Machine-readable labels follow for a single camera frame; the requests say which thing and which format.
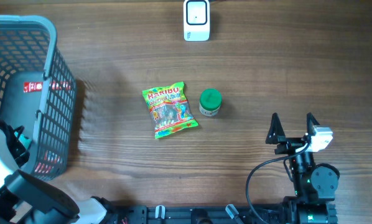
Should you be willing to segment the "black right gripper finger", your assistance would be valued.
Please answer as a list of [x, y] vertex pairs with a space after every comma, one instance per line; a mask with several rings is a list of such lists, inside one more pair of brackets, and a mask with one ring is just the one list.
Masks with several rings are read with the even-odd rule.
[[314, 136], [316, 133], [316, 126], [319, 125], [319, 122], [315, 119], [312, 113], [307, 113], [307, 133], [309, 136]]
[[279, 115], [277, 113], [272, 114], [271, 125], [265, 140], [266, 144], [279, 144], [286, 142], [286, 135], [282, 128]]

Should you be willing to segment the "green lid jar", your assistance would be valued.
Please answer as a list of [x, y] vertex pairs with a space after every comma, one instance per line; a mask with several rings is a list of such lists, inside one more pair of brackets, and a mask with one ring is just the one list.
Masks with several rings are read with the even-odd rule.
[[214, 88], [204, 90], [199, 99], [199, 110], [205, 116], [215, 116], [222, 104], [221, 93]]

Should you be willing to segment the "Haribo gummy candy bag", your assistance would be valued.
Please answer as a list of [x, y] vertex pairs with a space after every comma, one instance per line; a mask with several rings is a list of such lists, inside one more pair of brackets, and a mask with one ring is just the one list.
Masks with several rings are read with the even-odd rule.
[[154, 122], [156, 139], [198, 126], [197, 120], [190, 112], [184, 87], [184, 82], [177, 82], [142, 91]]

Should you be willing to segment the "red Nescafe coffee stick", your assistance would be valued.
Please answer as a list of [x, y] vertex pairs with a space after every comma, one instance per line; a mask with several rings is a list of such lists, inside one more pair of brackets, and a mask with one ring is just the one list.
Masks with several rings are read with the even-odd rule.
[[[43, 82], [24, 82], [23, 92], [32, 93], [42, 91], [44, 87]], [[48, 84], [51, 90], [71, 90], [72, 84], [70, 82], [51, 82]]]

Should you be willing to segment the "teal tissue packet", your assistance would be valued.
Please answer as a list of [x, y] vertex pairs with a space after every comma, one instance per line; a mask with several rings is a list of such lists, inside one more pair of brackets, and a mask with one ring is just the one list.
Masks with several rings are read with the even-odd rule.
[[19, 138], [20, 143], [24, 146], [26, 150], [30, 148], [30, 145], [32, 143], [32, 140], [28, 137], [25, 137], [23, 134], [20, 134], [19, 132], [15, 132], [14, 135]]

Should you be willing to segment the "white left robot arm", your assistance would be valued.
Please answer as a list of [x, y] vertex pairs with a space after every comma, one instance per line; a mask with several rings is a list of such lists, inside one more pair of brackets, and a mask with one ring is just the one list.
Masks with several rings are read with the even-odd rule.
[[19, 203], [30, 210], [19, 223], [102, 223], [107, 209], [95, 198], [76, 202], [60, 189], [21, 171], [0, 129], [0, 223], [10, 223]]

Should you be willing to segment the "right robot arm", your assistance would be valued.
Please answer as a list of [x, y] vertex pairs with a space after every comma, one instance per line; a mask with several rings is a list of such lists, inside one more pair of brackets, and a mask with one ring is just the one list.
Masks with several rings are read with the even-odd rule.
[[330, 164], [316, 164], [314, 153], [325, 149], [333, 139], [333, 131], [307, 114], [307, 132], [300, 138], [288, 138], [279, 116], [274, 113], [266, 143], [275, 144], [275, 153], [284, 154], [286, 172], [293, 183], [295, 196], [284, 197], [280, 223], [337, 223], [332, 202], [340, 178], [339, 170]]

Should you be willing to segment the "white barcode scanner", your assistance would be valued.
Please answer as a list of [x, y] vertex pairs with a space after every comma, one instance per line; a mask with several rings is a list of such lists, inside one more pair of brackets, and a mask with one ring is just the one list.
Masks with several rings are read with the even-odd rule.
[[204, 42], [210, 38], [210, 2], [185, 0], [183, 5], [184, 40]]

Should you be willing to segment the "grey plastic shopping basket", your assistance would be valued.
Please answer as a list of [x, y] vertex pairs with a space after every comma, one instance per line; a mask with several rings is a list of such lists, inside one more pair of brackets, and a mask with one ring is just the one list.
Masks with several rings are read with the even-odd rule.
[[[24, 93], [24, 82], [43, 82], [42, 91]], [[51, 90], [70, 82], [71, 90]], [[20, 167], [42, 180], [66, 171], [77, 83], [57, 46], [54, 24], [42, 16], [0, 16], [0, 118], [22, 126], [32, 140]]]

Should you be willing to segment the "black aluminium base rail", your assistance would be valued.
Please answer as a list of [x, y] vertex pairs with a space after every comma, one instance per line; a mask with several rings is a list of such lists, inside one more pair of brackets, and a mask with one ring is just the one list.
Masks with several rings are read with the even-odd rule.
[[335, 206], [256, 204], [256, 217], [249, 207], [117, 207], [105, 223], [114, 224], [199, 224], [199, 223], [321, 223], [337, 224]]

